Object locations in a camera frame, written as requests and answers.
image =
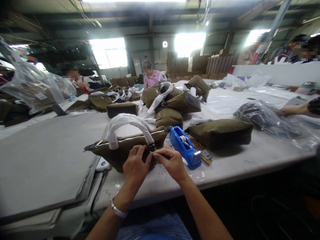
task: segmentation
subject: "zipper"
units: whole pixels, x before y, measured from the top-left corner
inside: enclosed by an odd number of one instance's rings
[[[156,131],[156,132],[153,132],[153,133],[150,133],[151,135],[154,135],[156,133],[161,133],[161,132],[169,132],[169,130],[171,129],[171,127],[165,127],[163,130],[159,130],[159,131]],[[129,140],[133,140],[133,139],[139,139],[139,138],[144,138],[144,136],[136,136],[136,137],[131,137],[131,138],[126,138],[126,139],[122,139],[122,140],[119,140],[118,143],[122,143],[122,142],[125,142],[125,141],[129,141]],[[86,152],[86,151],[93,151],[94,149],[98,148],[98,147],[102,147],[102,146],[107,146],[109,145],[109,143],[102,143],[103,140],[100,140],[96,145],[89,145],[89,146],[86,146],[84,149],[83,149],[83,152]]]

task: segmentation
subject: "ceiling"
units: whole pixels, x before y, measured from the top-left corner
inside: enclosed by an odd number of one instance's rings
[[[252,23],[259,22],[263,25],[264,22],[272,21],[281,2],[218,0],[211,2],[211,8],[206,14],[205,0],[201,1],[200,8],[198,0],[185,3],[90,4],[79,0],[11,0],[4,1],[0,33],[6,34],[6,37],[14,35],[23,38],[24,33],[31,32],[37,34],[38,39],[59,39],[62,36],[57,34],[59,31],[106,31],[145,26],[148,28],[147,33],[161,34],[161,29],[166,26],[196,25],[197,21],[206,32],[217,29],[251,30],[256,25]],[[296,27],[303,20],[320,14],[319,6],[320,0],[292,0],[282,27]],[[99,21],[101,28],[91,22],[93,19]],[[208,28],[204,24],[207,21],[212,23]]]

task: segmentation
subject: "pink shirt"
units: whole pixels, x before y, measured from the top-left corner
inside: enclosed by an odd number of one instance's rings
[[[153,76],[149,77],[147,75],[144,75],[143,82],[144,82],[144,90],[154,85],[159,80],[160,71],[153,70]]]

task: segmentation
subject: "blue tape dispenser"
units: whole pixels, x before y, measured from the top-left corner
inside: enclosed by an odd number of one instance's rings
[[[187,161],[191,170],[201,165],[202,152],[194,148],[189,138],[180,127],[173,127],[170,131],[170,142],[174,149],[178,151]]]

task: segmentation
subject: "watch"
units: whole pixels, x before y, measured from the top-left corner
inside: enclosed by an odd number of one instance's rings
[[[114,198],[111,200],[112,210],[114,211],[114,213],[115,213],[118,217],[120,217],[120,218],[122,218],[122,219],[125,219],[126,216],[128,215],[128,212],[124,213],[124,212],[120,211],[120,210],[114,205],[113,200],[114,200]]]

